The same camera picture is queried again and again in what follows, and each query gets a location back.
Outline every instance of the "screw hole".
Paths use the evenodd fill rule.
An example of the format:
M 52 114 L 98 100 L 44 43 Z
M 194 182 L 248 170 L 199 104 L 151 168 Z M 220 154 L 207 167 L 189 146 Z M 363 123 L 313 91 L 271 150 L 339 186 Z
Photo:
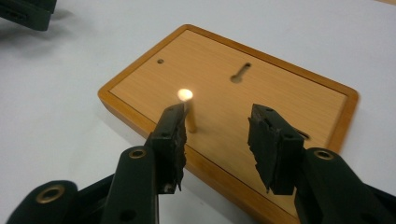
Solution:
M 324 151 L 324 150 L 316 150 L 316 151 L 314 152 L 314 154 L 315 154 L 318 158 L 323 159 L 323 160 L 325 160 L 325 161 L 330 161 L 330 160 L 334 159 L 334 155 L 332 155 L 332 154 L 330 154 L 329 152 Z
M 139 148 L 139 149 L 135 149 L 135 150 L 131 151 L 131 152 L 129 153 L 129 157 L 130 157 L 131 159 L 140 159 L 140 158 L 142 158 L 142 157 L 145 157 L 146 154 L 147 154 L 147 152 L 146 152 L 145 149 L 140 149 L 140 148 Z
M 54 185 L 42 190 L 35 200 L 38 203 L 50 203 L 59 199 L 64 194 L 64 186 Z

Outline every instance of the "white surface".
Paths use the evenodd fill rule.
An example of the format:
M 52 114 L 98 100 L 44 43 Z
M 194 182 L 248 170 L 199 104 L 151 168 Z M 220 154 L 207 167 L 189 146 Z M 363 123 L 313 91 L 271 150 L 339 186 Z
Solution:
M 0 223 L 33 188 L 54 179 L 84 188 L 144 143 L 96 93 L 185 23 L 357 90 L 342 156 L 395 195 L 395 21 L 395 6 L 371 0 L 67 0 L 45 33 L 0 19 Z M 160 197 L 162 223 L 254 223 L 189 173 L 183 189 Z

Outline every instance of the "keyhole-shaped hole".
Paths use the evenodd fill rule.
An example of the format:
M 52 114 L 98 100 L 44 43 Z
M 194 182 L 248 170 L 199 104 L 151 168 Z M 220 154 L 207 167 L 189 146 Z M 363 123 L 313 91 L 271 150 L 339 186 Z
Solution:
M 231 76 L 230 80 L 233 83 L 240 83 L 242 82 L 242 76 L 246 73 L 246 71 L 251 67 L 251 63 L 245 63 L 239 71 Z

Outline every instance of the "black plastic part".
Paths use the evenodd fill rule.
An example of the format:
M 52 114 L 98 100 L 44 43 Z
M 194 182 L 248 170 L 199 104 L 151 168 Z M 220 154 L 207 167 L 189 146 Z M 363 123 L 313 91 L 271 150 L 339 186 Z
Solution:
M 159 194 L 173 194 L 177 186 L 180 188 L 186 165 L 184 118 L 183 104 L 167 107 L 145 144 L 155 152 Z
M 40 203 L 37 200 L 40 193 L 42 200 L 47 200 L 56 194 L 60 194 L 55 200 Z M 32 190 L 21 204 L 15 209 L 7 224 L 60 224 L 73 223 L 69 217 L 75 214 L 74 200 L 77 195 L 77 186 L 70 181 L 51 181 Z
M 297 186 L 295 205 L 303 224 L 395 223 L 387 209 L 336 153 L 309 148 L 301 167 L 310 188 Z
M 108 223 L 158 223 L 155 157 L 150 147 L 131 147 L 120 156 L 101 219 Z
M 396 220 L 396 197 L 390 195 L 380 189 L 373 188 L 366 185 L 367 188 L 375 195 L 375 197 L 384 205 L 384 207 L 392 214 L 393 218 Z
M 110 175 L 78 192 L 78 213 L 75 224 L 97 224 L 100 222 L 107 195 L 114 175 Z
M 37 31 L 47 31 L 56 0 L 0 0 L 0 17 Z
M 265 187 L 291 195 L 296 170 L 304 154 L 304 139 L 274 109 L 253 105 L 248 144 Z

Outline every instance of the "wooden plaque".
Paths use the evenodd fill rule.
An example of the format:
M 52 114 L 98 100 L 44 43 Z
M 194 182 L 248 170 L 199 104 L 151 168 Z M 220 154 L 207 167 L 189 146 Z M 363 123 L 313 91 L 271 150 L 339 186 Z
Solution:
M 242 81 L 231 77 L 246 67 Z M 163 110 L 194 94 L 196 133 L 187 169 L 261 222 L 298 223 L 292 196 L 267 194 L 248 148 L 253 104 L 275 109 L 308 135 L 305 147 L 339 151 L 358 102 L 356 91 L 293 64 L 183 25 L 111 79 L 99 98 L 147 137 Z

